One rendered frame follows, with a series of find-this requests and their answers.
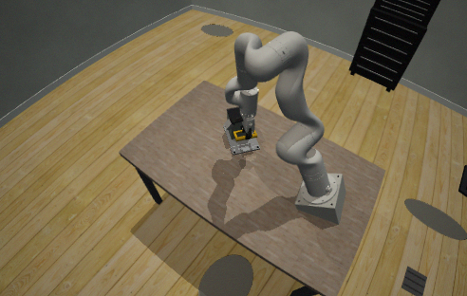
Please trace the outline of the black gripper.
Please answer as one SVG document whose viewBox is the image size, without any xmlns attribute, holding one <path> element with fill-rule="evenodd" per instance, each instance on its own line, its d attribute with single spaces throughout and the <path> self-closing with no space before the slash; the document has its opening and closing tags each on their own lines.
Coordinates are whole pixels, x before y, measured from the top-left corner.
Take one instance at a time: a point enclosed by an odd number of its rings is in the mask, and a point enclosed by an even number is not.
<svg viewBox="0 0 467 296">
<path fill-rule="evenodd" d="M 242 116 L 241 116 L 242 117 Z M 251 139 L 252 137 L 252 131 L 254 132 L 254 117 L 253 118 L 243 118 L 243 121 L 242 122 L 242 132 L 245 133 L 246 132 L 246 136 L 245 136 L 245 139 Z M 249 134 L 248 134 L 249 132 Z"/>
</svg>

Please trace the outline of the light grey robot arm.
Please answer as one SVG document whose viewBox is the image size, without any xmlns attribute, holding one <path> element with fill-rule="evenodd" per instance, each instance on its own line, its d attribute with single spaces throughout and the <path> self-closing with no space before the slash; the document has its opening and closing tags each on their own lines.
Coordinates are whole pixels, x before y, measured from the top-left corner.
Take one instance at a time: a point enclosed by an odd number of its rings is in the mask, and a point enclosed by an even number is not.
<svg viewBox="0 0 467 296">
<path fill-rule="evenodd" d="M 333 176 L 327 175 L 321 153 L 313 149 L 323 136 L 325 127 L 309 110 L 304 94 L 307 41 L 301 34 L 288 31 L 261 46 L 260 38 L 253 33 L 242 33 L 236 38 L 234 57 L 238 79 L 235 76 L 227 83 L 226 101 L 239 106 L 243 118 L 253 118 L 257 109 L 257 84 L 279 75 L 275 87 L 277 102 L 283 115 L 297 122 L 277 141 L 276 153 L 289 164 L 302 165 L 298 167 L 304 180 L 302 197 L 310 204 L 326 203 L 335 196 L 337 182 Z M 243 121 L 242 117 L 229 118 L 224 123 L 226 129 L 230 131 L 235 123 Z"/>
</svg>

